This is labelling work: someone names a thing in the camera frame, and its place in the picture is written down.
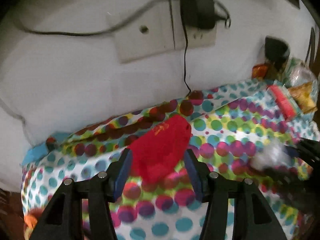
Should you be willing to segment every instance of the plastic wrapper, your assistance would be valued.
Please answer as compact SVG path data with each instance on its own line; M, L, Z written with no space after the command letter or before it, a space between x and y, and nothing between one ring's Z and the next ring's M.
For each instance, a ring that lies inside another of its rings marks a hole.
M310 97L312 92L312 82L304 83L301 86L288 88L293 99L298 103L298 106L304 114L317 111L316 104Z
M263 149L262 153L257 153L251 160L251 167L263 171L267 168L278 166L289 166L291 158L284 150L284 144L278 139L273 139Z
M282 82L287 88L297 87L308 82L312 82L310 97L316 104L318 99L318 79L308 69L304 62L297 58L291 58L282 76Z
M286 122L301 114L300 108L285 87L271 85L267 91L275 99Z

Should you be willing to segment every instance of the red fabric bag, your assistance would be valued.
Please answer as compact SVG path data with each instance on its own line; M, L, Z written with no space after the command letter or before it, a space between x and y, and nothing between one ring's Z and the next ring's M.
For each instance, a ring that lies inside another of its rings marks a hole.
M148 183L160 181L183 158L190 137L190 124L178 114L156 125L128 147L133 172Z

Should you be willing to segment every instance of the blue fabric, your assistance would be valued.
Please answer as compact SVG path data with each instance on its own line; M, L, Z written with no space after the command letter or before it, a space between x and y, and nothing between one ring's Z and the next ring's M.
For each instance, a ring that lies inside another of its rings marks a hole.
M54 133L52 137L55 138L57 144L60 144L66 138L68 138L69 135L69 133L57 132ZM31 162L41 160L43 157L47 156L48 153L49 150L47 148L46 142L43 142L27 151L27 154L23 158L21 165L24 166Z
M27 151L26 156L24 157L21 165L27 165L28 163L35 162L37 160L42 159L48 154L48 149L46 142L43 142L34 148Z

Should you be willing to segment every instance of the polka dot bedsheet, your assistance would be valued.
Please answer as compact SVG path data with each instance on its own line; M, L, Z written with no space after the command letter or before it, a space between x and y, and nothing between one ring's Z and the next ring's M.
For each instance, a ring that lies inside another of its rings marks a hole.
M246 80L211 90L194 91L187 98L112 117L86 127L56 145L47 140L50 153L23 167L21 196L24 213L44 207L65 178L90 179L119 159L121 151L158 123L180 114L191 124L189 148L211 171L225 178L252 177L276 214L288 239L302 215L286 206L273 181L248 169L248 161L272 138L293 144L298 137L320 139L314 123L300 117L286 123L264 82ZM310 167L293 159L289 167L305 179ZM199 239L207 203L195 200L183 161L157 185L131 173L122 196L110 204L118 240ZM83 227L90 230L88 201L83 200ZM232 239L234 200L229 200L225 239Z

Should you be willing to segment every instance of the power adapter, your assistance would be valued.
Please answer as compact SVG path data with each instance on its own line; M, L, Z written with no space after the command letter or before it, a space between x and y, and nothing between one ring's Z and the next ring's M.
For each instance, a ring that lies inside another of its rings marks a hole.
M226 16L216 14L215 4L226 13ZM218 21L225 21L226 28L231 25L228 10L217 0L180 0L180 10L182 23L187 26L211 30Z

